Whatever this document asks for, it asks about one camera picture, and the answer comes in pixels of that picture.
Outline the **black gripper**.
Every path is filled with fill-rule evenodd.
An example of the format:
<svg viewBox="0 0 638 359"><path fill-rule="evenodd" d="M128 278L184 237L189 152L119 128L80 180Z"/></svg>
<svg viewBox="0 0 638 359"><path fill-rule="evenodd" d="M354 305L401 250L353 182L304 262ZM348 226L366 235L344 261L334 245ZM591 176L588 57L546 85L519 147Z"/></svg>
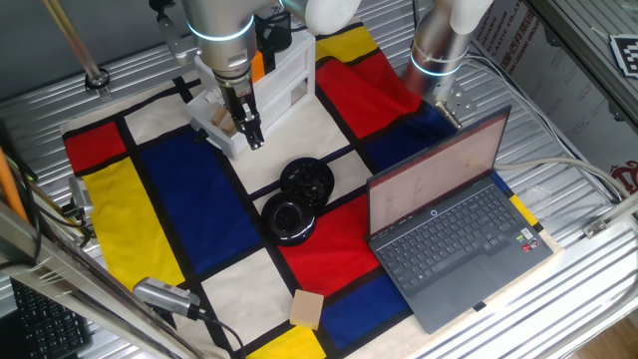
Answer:
<svg viewBox="0 0 638 359"><path fill-rule="evenodd" d="M260 114L256 110L252 81L249 79L221 80L220 90L227 109L231 113L236 113L233 120L237 130L244 134L252 150L261 148L264 138Z"/></svg>

